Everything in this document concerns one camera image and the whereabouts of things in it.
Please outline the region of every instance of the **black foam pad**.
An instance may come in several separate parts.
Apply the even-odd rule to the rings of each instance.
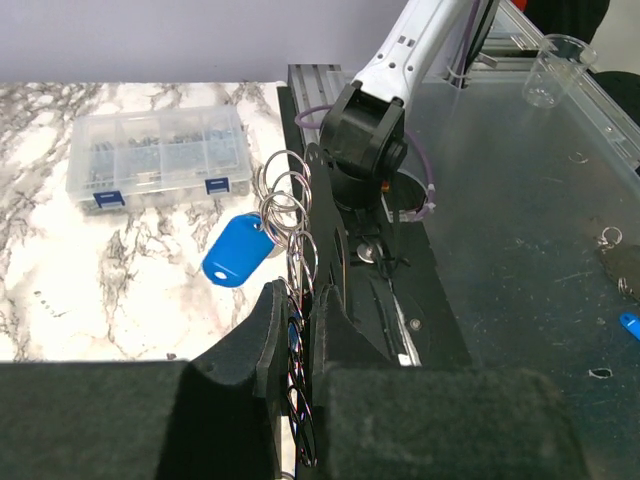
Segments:
[[[272,480],[283,292],[191,363],[0,364],[0,479]]]
[[[326,477],[589,478],[558,391],[524,371],[328,372]]]

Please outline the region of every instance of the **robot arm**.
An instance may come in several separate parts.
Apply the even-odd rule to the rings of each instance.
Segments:
[[[372,60],[325,116],[320,147],[334,160],[334,198],[347,210],[377,203],[406,156],[404,117],[427,73],[464,72],[496,0],[409,0]]]
[[[362,91],[387,103],[399,99],[407,109],[447,40],[460,40],[473,6],[473,0],[409,0],[379,52],[356,75]],[[454,49],[463,46],[455,43]],[[457,56],[455,50],[446,53],[452,60]]]

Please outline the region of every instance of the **small metal ring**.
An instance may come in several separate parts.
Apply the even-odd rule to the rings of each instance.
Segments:
[[[293,289],[293,287],[291,286],[291,284],[286,278],[281,276],[281,277],[278,277],[278,280],[281,280],[284,283],[284,286],[287,289],[287,298],[291,300],[291,302],[293,303],[293,306],[295,308],[295,313],[300,317],[302,317],[302,309],[300,308],[300,305],[298,305],[298,302],[295,299],[296,291]]]
[[[313,286],[313,280],[312,280],[312,275],[311,275],[311,269],[309,268],[309,263],[307,262],[307,259],[304,257],[301,257],[300,260],[298,260],[300,263],[300,267],[302,267],[302,271],[304,272],[304,275],[307,280],[307,287],[304,287],[303,284],[303,279],[299,279],[298,278],[298,272],[296,271],[296,267],[294,265],[289,266],[289,275],[291,276],[292,282],[294,283],[294,285],[296,286],[296,290],[298,290],[299,292],[299,297],[300,297],[300,301],[302,301],[302,297],[304,295],[306,295],[307,293],[311,295],[311,300],[313,301],[313,299],[315,298],[315,288]]]
[[[618,291],[620,293],[624,293],[625,295],[633,294],[633,289],[629,287],[627,284],[627,279],[625,277],[620,277],[618,279]]]
[[[293,261],[289,260],[287,261],[287,269],[289,270],[289,278],[291,279],[293,288],[298,293],[298,301],[299,303],[302,303],[304,292],[302,291],[302,285],[300,284],[300,279],[298,278],[297,266]]]
[[[614,232],[616,236],[613,238],[613,241],[609,241],[607,238],[607,233]],[[598,239],[598,243],[602,246],[616,246],[622,241],[622,231],[618,227],[607,227],[600,234],[600,238]]]
[[[311,283],[316,281],[316,276],[318,274],[318,264],[320,263],[320,258],[318,256],[318,247],[316,245],[315,240],[311,236],[309,232],[306,230],[297,230],[293,232],[289,236],[289,241],[287,242],[287,253],[290,255],[303,255],[304,253],[304,237],[309,241],[309,245],[313,250],[313,275],[309,275],[309,279]]]
[[[294,346],[295,348],[292,348],[292,345],[291,345],[292,333],[294,334],[293,338],[295,338],[297,342],[296,345]],[[289,350],[290,351],[293,350],[296,355],[299,355],[300,356],[299,361],[302,361],[301,360],[302,354],[303,354],[302,327],[294,317],[289,317],[289,322],[287,327],[287,336],[289,337]]]
[[[289,383],[287,386],[295,386],[300,391],[304,391],[307,388],[307,379],[304,373],[304,365],[300,361],[296,361],[291,352],[288,354],[287,373]]]
[[[287,149],[278,150],[277,152],[274,152],[267,159],[267,161],[264,162],[264,165],[260,167],[260,169],[258,170],[258,192],[261,194],[260,195],[261,200],[264,199],[264,197],[266,197],[270,193],[269,188],[267,187],[267,170],[269,169],[269,165],[271,165],[271,162],[275,160],[276,157],[279,157],[280,155],[290,155],[296,160],[298,160],[302,165],[303,175],[306,178],[311,177],[311,170],[309,169],[309,166],[306,164],[306,162],[302,159],[300,155],[298,155],[296,152],[292,150],[287,150]]]
[[[306,414],[306,418],[304,419],[300,416],[298,408],[293,405],[293,401],[291,399],[292,391],[296,392],[298,395],[298,398],[296,399],[297,403],[302,401],[302,404],[304,405],[304,411],[302,412],[303,414]],[[289,402],[289,425],[291,427],[291,433],[296,440],[298,438],[302,439],[303,443],[303,446],[297,445],[301,460],[307,467],[316,465],[315,427],[313,426],[313,417],[311,416],[309,403],[307,402],[304,393],[294,386],[290,386],[287,389],[287,401]],[[311,438],[314,442],[313,446],[310,444],[309,436],[304,430],[305,425],[309,425],[311,429]]]
[[[577,163],[578,165],[582,165],[584,163],[587,163],[589,161],[589,159],[587,157],[585,157],[584,155],[582,155],[580,152],[576,152],[576,155],[578,157],[580,157],[579,159],[574,159],[573,155],[569,155],[569,160],[571,160],[573,163]]]
[[[292,292],[291,294],[289,294],[289,300],[291,301],[291,304],[293,306],[293,313],[291,316],[296,318],[296,321],[300,324],[301,328],[304,328],[304,316],[302,315],[302,310],[300,310],[300,306],[298,304],[298,300],[296,300],[295,298],[295,292]]]
[[[300,185],[302,186],[302,191],[304,195],[302,197],[304,202],[303,205],[304,205],[304,209],[308,212],[311,209],[311,185],[309,185],[309,182],[304,177],[304,175],[302,175],[299,172],[294,172],[293,170],[289,170],[281,174],[278,178],[276,178],[275,182],[273,182],[273,186],[269,190],[269,193],[273,193],[276,190],[276,185],[278,185],[278,183],[280,183],[282,179],[287,177],[295,178],[296,181],[300,183]],[[298,209],[296,205],[282,205],[281,203],[278,203],[276,201],[273,202],[272,208],[276,210],[278,213],[290,213],[290,212],[295,212]]]
[[[296,225],[293,225],[293,226],[285,225],[284,223],[279,221],[277,218],[275,218],[275,216],[273,215],[272,215],[272,218],[269,218],[269,214],[270,213],[273,214],[270,208],[271,203],[274,201],[273,199],[278,196],[284,196],[290,199],[301,210],[302,220],[298,222]],[[265,232],[267,233],[271,241],[283,248],[287,248],[287,245],[288,245],[287,240],[289,236],[288,234],[290,234],[290,232],[295,231],[296,229],[304,228],[304,226],[307,223],[307,211],[304,209],[304,206],[302,205],[302,203],[297,198],[295,198],[292,194],[286,193],[286,192],[280,192],[280,191],[273,192],[267,195],[262,201],[262,203],[260,204],[260,221],[262,222],[263,228],[265,225],[271,225],[276,230],[276,232],[280,234],[280,235],[276,235],[271,231],[270,228],[264,228]]]

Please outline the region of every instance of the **white marble countertop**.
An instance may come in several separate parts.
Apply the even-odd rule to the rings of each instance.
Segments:
[[[66,194],[78,116],[220,104],[237,106],[254,166],[284,148],[276,84],[0,85],[0,361],[192,359],[284,274],[284,255],[239,289],[200,271],[253,192],[94,217]]]

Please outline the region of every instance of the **clear plastic cup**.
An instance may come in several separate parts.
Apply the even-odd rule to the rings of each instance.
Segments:
[[[593,48],[577,38],[547,35],[540,41],[522,95],[536,107],[555,107],[597,57]]]

